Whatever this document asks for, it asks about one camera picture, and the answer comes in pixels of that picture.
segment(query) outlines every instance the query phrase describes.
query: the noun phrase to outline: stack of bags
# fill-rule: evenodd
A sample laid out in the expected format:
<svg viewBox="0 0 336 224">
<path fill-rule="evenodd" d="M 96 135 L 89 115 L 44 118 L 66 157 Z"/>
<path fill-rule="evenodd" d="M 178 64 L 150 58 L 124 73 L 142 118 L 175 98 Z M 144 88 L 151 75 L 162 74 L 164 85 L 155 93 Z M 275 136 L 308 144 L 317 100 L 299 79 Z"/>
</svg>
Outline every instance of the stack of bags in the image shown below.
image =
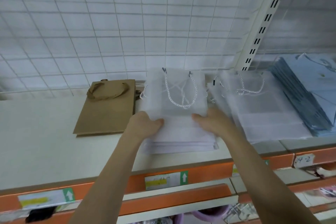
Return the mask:
<svg viewBox="0 0 336 224">
<path fill-rule="evenodd" d="M 223 71 L 220 77 L 209 90 L 250 143 L 311 136 L 269 71 Z"/>
<path fill-rule="evenodd" d="M 289 55 L 270 71 L 314 136 L 336 134 L 336 63 L 331 58 Z"/>
<path fill-rule="evenodd" d="M 157 134 L 146 139 L 145 153 L 211 151 L 218 148 L 215 136 L 204 131 L 191 118 L 192 113 L 205 116 L 207 91 L 201 71 L 154 68 L 147 72 L 141 109 L 152 120 L 163 118 L 165 124 Z"/>
</svg>

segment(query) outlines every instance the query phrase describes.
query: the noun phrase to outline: sheer gift bag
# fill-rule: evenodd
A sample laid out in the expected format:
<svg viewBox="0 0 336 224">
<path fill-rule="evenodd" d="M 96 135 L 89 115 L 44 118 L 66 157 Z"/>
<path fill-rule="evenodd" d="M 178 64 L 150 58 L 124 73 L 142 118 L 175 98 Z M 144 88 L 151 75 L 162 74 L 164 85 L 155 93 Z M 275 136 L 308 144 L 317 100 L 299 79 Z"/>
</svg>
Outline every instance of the sheer gift bag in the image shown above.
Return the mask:
<svg viewBox="0 0 336 224">
<path fill-rule="evenodd" d="M 311 134 L 269 71 L 223 71 L 222 95 L 251 143 Z"/>
<path fill-rule="evenodd" d="M 142 110 L 152 120 L 165 120 L 159 132 L 144 142 L 147 152 L 214 150 L 214 135 L 204 131 L 191 118 L 192 113 L 202 116 L 207 113 L 204 73 L 154 68 L 147 72 L 145 85 Z"/>
</svg>

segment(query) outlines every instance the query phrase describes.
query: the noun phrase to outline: forearm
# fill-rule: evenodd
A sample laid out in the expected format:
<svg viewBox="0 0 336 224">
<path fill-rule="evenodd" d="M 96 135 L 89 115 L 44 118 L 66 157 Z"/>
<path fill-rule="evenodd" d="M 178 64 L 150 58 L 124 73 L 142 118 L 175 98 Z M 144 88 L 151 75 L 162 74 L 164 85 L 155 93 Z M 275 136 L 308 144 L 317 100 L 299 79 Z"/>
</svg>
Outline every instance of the forearm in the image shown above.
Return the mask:
<svg viewBox="0 0 336 224">
<path fill-rule="evenodd" d="M 285 218 L 288 223 L 319 223 L 308 208 L 265 164 L 236 128 L 221 133 L 260 217 Z"/>
<path fill-rule="evenodd" d="M 124 133 L 69 224 L 116 223 L 140 143 Z"/>
</svg>

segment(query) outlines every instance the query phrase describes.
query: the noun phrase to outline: stack of blue bags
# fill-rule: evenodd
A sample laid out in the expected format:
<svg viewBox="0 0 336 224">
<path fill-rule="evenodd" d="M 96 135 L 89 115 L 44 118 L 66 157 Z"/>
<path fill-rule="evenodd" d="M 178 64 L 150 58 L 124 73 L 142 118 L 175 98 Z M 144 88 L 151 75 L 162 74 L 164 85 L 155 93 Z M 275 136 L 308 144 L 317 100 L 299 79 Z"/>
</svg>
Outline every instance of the stack of blue bags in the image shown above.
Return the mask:
<svg viewBox="0 0 336 224">
<path fill-rule="evenodd" d="M 286 55 L 270 71 L 313 136 L 336 134 L 336 63 L 329 56 Z"/>
</svg>

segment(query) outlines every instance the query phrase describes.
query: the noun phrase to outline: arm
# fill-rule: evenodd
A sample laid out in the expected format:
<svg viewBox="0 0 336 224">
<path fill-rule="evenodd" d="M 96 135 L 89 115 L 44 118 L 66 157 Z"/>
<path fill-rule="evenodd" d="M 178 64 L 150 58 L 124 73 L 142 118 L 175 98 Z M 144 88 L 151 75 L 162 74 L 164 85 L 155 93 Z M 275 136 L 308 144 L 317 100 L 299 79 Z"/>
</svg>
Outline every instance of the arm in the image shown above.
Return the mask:
<svg viewBox="0 0 336 224">
<path fill-rule="evenodd" d="M 155 134 L 163 119 L 152 121 L 147 113 L 133 115 L 125 132 L 97 180 L 84 197 L 69 224 L 116 223 L 131 174 L 135 156 L 141 142 Z"/>
<path fill-rule="evenodd" d="M 320 223 L 223 112 L 209 108 L 207 117 L 192 118 L 224 140 L 263 223 Z"/>
</svg>

